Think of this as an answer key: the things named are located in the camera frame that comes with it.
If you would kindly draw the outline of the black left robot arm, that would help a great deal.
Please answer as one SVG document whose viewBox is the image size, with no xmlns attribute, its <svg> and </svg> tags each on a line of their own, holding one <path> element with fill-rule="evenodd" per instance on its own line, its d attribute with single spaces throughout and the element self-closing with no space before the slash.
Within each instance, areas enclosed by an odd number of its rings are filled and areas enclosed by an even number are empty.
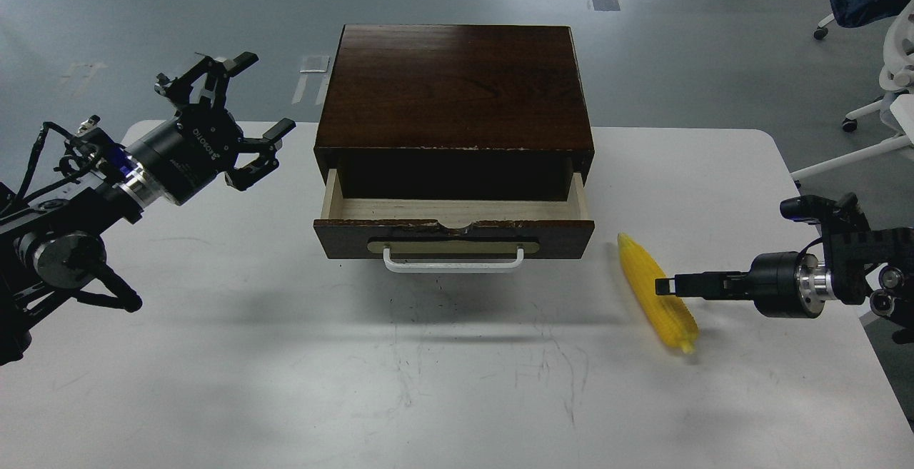
<svg viewBox="0 0 914 469">
<path fill-rule="evenodd" d="M 174 115 L 130 145 L 115 141 L 92 115 L 71 133 L 42 124 L 18 189 L 2 187 L 2 363 L 18 361 L 31 329 L 63 303 L 136 312 L 139 294 L 110 267 L 102 233 L 140 221 L 165 198 L 180 206 L 224 176 L 245 191 L 278 168 L 284 118 L 260 138 L 245 137 L 226 110 L 233 76 L 258 61 L 203 56 L 174 79 L 159 74 L 156 93 Z"/>
</svg>

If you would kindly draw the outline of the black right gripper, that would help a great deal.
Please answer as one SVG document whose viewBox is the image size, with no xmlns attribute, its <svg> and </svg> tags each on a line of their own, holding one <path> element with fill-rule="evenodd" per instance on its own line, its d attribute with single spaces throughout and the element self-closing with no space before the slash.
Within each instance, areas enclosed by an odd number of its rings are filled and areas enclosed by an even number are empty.
<svg viewBox="0 0 914 469">
<path fill-rule="evenodd" d="M 688 273 L 654 280 L 657 296 L 751 301 L 770 318 L 817 318 L 833 299 L 832 274 L 816 255 L 770 252 L 748 273 Z"/>
</svg>

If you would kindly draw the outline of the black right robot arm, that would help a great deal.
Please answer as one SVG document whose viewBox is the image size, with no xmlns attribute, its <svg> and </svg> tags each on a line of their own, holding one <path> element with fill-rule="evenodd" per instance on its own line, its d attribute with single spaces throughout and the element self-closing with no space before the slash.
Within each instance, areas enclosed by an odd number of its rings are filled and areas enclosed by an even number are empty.
<svg viewBox="0 0 914 469">
<path fill-rule="evenodd" d="M 780 214 L 820 227 L 823 257 L 807 250 L 768 252 L 750 270 L 705 271 L 657 279 L 660 296 L 710 301 L 751 301 L 770 318 L 816 318 L 825 303 L 870 303 L 877 317 L 898 326 L 895 343 L 912 343 L 913 232 L 910 227 L 874 231 L 854 193 L 840 200 L 798 196 L 780 203 Z"/>
</svg>

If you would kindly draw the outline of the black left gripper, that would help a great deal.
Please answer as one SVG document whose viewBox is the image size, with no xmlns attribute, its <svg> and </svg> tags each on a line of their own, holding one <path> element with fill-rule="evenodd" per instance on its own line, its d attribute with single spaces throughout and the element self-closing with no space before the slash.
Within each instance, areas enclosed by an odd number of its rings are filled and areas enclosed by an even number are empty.
<svg viewBox="0 0 914 469">
<path fill-rule="evenodd" d="M 242 137 L 243 131 L 225 111 L 226 90 L 233 76 L 251 68 L 260 57 L 242 52 L 234 59 L 203 56 L 183 75 L 156 76 L 154 91 L 179 111 L 131 144 L 131 156 L 154 177 L 164 196 L 182 206 L 221 172 L 226 183 L 246 191 L 278 168 L 283 137 L 296 122 L 282 118 L 261 138 Z M 238 154 L 257 156 L 236 168 Z"/>
</svg>

